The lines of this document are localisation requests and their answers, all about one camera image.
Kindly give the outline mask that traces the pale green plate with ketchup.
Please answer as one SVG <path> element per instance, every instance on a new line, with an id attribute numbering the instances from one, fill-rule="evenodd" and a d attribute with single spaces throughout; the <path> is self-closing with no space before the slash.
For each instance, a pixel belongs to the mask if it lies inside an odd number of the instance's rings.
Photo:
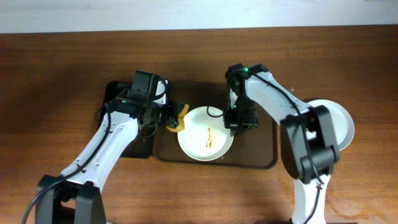
<path id="1" fill-rule="evenodd" d="M 331 114 L 338 149 L 340 151 L 346 149 L 351 144 L 355 134 L 354 121 L 348 111 L 331 100 L 312 100 L 308 104 L 312 107 L 326 106 Z"/>

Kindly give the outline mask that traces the white plate with ketchup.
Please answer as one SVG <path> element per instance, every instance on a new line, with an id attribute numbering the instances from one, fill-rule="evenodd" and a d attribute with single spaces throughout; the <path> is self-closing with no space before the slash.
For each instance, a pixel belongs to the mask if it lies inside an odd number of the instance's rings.
<path id="1" fill-rule="evenodd" d="M 231 147 L 234 137 L 224 127 L 222 111 L 201 106 L 184 117 L 185 129 L 177 134 L 182 151 L 197 161 L 213 161 Z"/>

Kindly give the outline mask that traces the orange green scrub sponge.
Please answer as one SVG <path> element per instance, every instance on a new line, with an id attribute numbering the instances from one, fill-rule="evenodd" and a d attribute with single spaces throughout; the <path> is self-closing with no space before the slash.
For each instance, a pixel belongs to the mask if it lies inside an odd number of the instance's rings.
<path id="1" fill-rule="evenodd" d="M 172 109 L 172 118 L 174 122 L 166 125 L 166 128 L 173 133 L 178 133 L 185 129 L 184 117 L 188 113 L 189 106 L 185 103 L 173 101 Z"/>

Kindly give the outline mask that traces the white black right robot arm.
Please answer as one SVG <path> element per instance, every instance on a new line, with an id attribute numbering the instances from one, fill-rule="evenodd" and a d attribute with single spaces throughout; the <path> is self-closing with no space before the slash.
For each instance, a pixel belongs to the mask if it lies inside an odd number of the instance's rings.
<path id="1" fill-rule="evenodd" d="M 340 159 L 329 109 L 294 97 L 262 64 L 232 65 L 225 79 L 225 128 L 235 136 L 258 127 L 260 106 L 279 125 L 282 163 L 294 180 L 295 207 L 289 221 L 324 223 L 326 187 Z"/>

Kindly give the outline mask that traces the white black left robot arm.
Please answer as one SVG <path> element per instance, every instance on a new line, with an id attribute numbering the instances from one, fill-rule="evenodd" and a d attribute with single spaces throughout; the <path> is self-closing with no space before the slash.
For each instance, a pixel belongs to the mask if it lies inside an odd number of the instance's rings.
<path id="1" fill-rule="evenodd" d="M 181 131 L 188 107 L 164 97 L 141 101 L 117 96 L 106 102 L 95 135 L 59 176 L 41 178 L 25 214 L 34 210 L 36 223 L 107 223 L 101 193 L 125 148 L 144 138 L 144 128 Z"/>

